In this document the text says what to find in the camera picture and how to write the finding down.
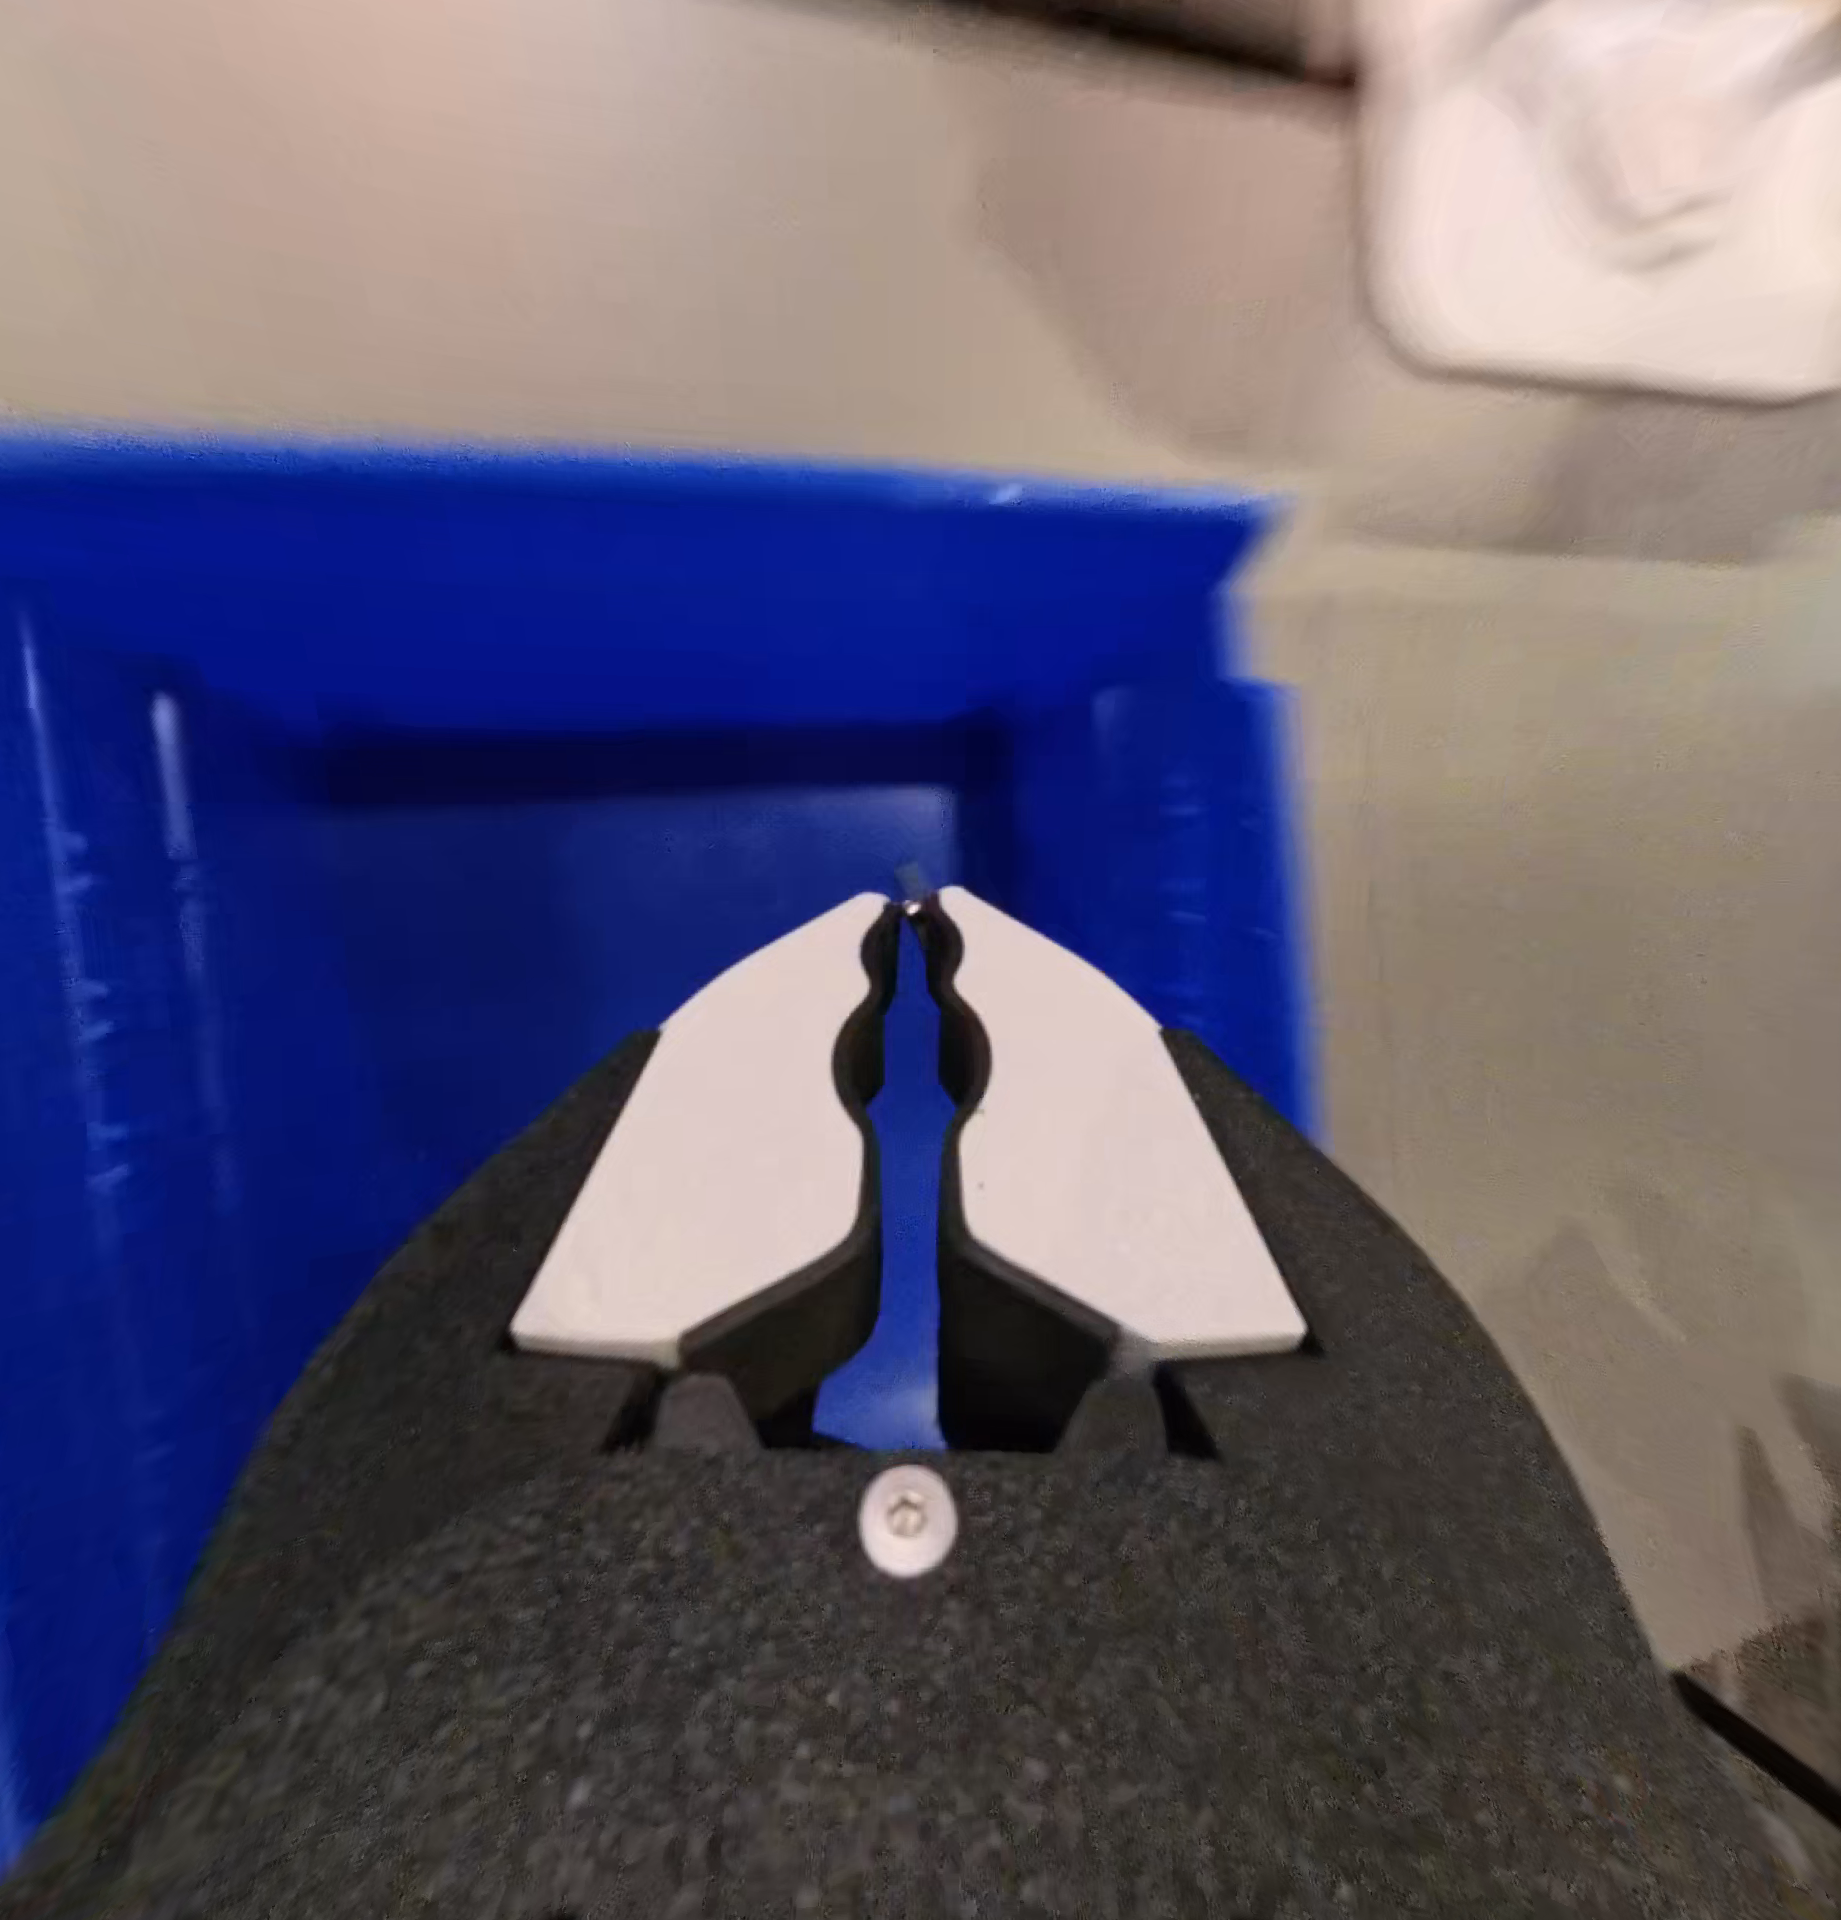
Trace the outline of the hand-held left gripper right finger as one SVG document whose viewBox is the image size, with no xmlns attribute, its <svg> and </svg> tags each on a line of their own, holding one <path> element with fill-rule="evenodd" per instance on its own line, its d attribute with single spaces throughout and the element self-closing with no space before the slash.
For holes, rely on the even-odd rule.
<svg viewBox="0 0 1841 1920">
<path fill-rule="evenodd" d="M 1102 1380 L 1296 1355 L 1307 1317 L 1161 1022 L 963 885 L 914 933 L 954 1104 L 934 1237 L 949 1448 L 1051 1452 Z"/>
</svg>

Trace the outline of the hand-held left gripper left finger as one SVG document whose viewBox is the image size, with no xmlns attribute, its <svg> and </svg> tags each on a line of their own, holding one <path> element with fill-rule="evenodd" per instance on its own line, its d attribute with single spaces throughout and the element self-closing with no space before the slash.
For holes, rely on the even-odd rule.
<svg viewBox="0 0 1841 1920">
<path fill-rule="evenodd" d="M 883 1297 L 878 893 L 750 951 L 655 1030 L 507 1323 L 532 1357 L 718 1377 L 754 1427 L 809 1413 Z"/>
</svg>

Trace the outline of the blue plastic storage bin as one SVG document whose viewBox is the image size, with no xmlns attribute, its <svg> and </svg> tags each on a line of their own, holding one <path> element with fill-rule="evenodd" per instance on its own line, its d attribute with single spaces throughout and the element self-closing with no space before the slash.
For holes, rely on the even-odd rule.
<svg viewBox="0 0 1841 1920">
<path fill-rule="evenodd" d="M 1316 1128 L 1287 516 L 0 435 L 0 1880 L 363 1283 L 747 950 L 964 882 Z"/>
</svg>

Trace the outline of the white document stand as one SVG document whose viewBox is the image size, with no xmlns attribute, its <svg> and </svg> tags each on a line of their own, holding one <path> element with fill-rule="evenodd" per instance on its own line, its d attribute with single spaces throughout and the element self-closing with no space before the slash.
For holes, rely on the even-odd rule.
<svg viewBox="0 0 1841 1920">
<path fill-rule="evenodd" d="M 1363 282 L 1462 377 L 1841 394 L 1841 5 L 1356 5 Z"/>
</svg>

